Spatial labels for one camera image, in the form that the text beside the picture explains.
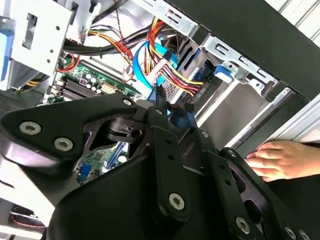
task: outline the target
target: metal screw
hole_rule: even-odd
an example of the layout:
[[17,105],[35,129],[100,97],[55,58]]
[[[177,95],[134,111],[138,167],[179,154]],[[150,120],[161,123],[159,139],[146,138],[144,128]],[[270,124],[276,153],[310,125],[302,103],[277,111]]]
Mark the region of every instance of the metal screw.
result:
[[231,155],[232,157],[234,157],[234,158],[237,156],[237,155],[234,153],[234,151],[232,151],[232,150],[229,150],[228,152],[229,152],[230,155]]
[[201,134],[202,134],[205,138],[208,138],[208,137],[209,137],[209,134],[206,133],[205,131],[202,131]]
[[286,233],[290,236],[290,238],[292,238],[293,240],[297,239],[295,232],[290,227],[286,226],[284,229]]
[[310,240],[310,237],[303,230],[300,230],[299,232],[304,240]]
[[162,112],[161,110],[159,110],[159,109],[156,109],[155,111],[156,111],[158,114],[160,114],[160,115],[163,114],[163,112]]
[[129,105],[129,106],[132,105],[132,102],[129,101],[129,100],[127,100],[127,99],[124,99],[123,102],[124,102],[124,104],[127,104],[127,105]]
[[60,151],[70,151],[73,147],[74,144],[73,142],[65,137],[59,137],[56,140],[54,140],[54,146],[56,149],[60,150]]
[[172,207],[174,207],[176,210],[183,210],[185,208],[185,201],[182,198],[182,196],[180,196],[177,193],[171,193],[169,196],[169,202],[171,204]]
[[41,132],[41,126],[33,121],[25,121],[20,124],[19,129],[24,134],[36,135]]
[[236,222],[236,225],[238,226],[238,228],[244,232],[245,234],[249,234],[250,233],[250,227],[247,223],[246,220],[244,220],[242,217],[238,216],[236,219],[235,219],[235,222]]

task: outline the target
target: blue drive bracket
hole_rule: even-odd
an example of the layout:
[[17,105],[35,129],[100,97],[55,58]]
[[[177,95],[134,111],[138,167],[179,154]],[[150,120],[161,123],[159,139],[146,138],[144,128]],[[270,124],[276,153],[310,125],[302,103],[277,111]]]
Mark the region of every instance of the blue drive bracket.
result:
[[221,65],[218,65],[213,73],[217,78],[221,79],[222,81],[226,82],[227,84],[232,82],[232,73],[224,68]]
[[6,78],[15,33],[8,29],[0,29],[0,82]]

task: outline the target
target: yellow wire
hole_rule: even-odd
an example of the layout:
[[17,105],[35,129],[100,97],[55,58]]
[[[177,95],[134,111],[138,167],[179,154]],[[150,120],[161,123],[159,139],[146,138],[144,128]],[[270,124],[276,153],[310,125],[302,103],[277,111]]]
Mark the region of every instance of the yellow wire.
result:
[[173,84],[173,85],[174,85],[175,87],[177,87],[178,89],[181,89],[181,90],[185,91],[186,93],[190,94],[192,97],[195,96],[192,92],[190,92],[190,91],[188,91],[188,90],[186,90],[186,89],[178,86],[178,85],[177,85],[174,81],[172,81],[163,71],[160,71],[160,73],[162,74],[162,76],[164,76],[164,78],[165,78],[166,80],[168,80],[171,84]]
[[90,31],[89,33],[107,40],[131,66],[133,65],[133,61],[116,45],[116,40],[97,31]]
[[173,73],[180,78],[181,80],[185,81],[186,83],[189,84],[195,84],[195,85],[203,85],[203,82],[198,82],[198,81],[190,81],[189,79],[185,78],[184,76],[182,76],[171,64],[167,64],[169,66],[169,68],[173,71]]
[[29,83],[30,83],[30,84],[38,84],[39,82],[38,82],[38,81],[30,80]]
[[26,83],[29,87],[35,87],[35,86],[37,86],[37,84],[32,84],[32,83],[29,83],[29,82],[27,82]]

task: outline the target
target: black cable sleeve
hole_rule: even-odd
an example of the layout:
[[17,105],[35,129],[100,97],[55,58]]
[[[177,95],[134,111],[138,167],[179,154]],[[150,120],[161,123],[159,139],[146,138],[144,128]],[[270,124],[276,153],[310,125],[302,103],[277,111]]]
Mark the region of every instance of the black cable sleeve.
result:
[[118,9],[122,5],[124,5],[126,2],[128,2],[128,0],[119,0],[117,3],[113,4],[110,8],[108,8],[107,10],[105,10],[104,12],[102,12],[98,16],[96,16],[93,19],[92,24],[95,24],[95,23],[99,22],[100,20],[104,19],[105,17],[107,17],[108,15],[113,13],[116,9]]
[[[124,38],[124,45],[130,50],[134,48],[137,44],[146,40],[148,32],[142,32],[142,34],[134,34]],[[175,31],[173,29],[165,29],[157,34],[157,37],[165,37],[168,35],[174,35]],[[107,45],[104,47],[93,47],[93,46],[82,46],[68,39],[65,40],[63,50],[70,54],[83,55],[83,56],[100,56],[107,54],[118,54],[119,52],[112,46]]]

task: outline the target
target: metal frame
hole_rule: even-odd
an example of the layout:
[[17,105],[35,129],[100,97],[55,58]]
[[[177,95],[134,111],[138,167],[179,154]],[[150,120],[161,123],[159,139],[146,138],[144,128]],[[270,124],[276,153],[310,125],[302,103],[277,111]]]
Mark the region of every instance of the metal frame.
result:
[[[11,58],[51,76],[65,41],[71,11],[52,0],[17,0],[11,4],[10,14],[15,21]],[[30,49],[23,46],[28,30],[28,14],[37,17]]]
[[319,94],[320,49],[265,1],[169,2],[309,101]]
[[315,128],[320,126],[320,94],[301,109],[294,117],[274,132],[266,141],[301,141]]
[[199,24],[163,0],[132,0],[183,35],[192,38]]

